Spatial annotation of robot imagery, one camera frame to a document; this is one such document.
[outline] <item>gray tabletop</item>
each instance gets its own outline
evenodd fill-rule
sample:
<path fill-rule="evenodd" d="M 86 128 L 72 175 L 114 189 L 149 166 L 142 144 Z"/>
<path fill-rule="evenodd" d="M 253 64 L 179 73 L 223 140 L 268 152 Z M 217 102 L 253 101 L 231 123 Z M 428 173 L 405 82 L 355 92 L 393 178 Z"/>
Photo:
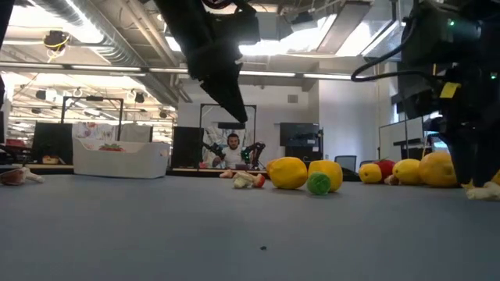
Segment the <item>gray tabletop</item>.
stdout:
<path fill-rule="evenodd" d="M 422 187 L 345 183 L 311 197 L 231 185 L 46 176 L 0 188 L 0 280 L 500 279 L 500 203 Z"/>

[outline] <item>white bin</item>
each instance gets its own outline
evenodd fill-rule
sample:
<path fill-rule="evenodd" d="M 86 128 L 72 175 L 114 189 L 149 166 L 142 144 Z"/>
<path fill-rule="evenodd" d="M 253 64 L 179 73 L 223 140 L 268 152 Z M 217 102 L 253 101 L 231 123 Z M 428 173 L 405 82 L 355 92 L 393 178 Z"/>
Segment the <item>white bin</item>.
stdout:
<path fill-rule="evenodd" d="M 118 144 L 125 151 L 99 151 Z M 73 138 L 73 165 L 78 175 L 155 179 L 165 176 L 170 145 Z"/>

